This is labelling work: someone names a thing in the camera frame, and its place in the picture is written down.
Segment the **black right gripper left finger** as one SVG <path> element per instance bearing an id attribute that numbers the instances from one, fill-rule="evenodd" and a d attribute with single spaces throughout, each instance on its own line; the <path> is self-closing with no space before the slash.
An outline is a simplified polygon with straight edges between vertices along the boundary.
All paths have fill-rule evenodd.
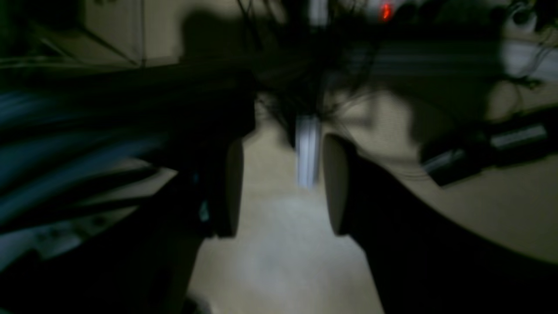
<path id="1" fill-rule="evenodd" d="M 1 273 L 6 314 L 181 314 L 197 253 L 238 229 L 240 137 L 215 142 L 135 211 L 75 249 Z"/>

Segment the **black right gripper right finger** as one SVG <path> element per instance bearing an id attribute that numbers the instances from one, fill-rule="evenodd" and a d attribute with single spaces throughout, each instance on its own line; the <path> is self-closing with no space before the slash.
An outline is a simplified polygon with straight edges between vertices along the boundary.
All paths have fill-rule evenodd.
<path id="1" fill-rule="evenodd" d="M 333 232 L 363 250 L 386 314 L 555 314 L 557 265 L 436 212 L 336 134 L 323 138 Z"/>

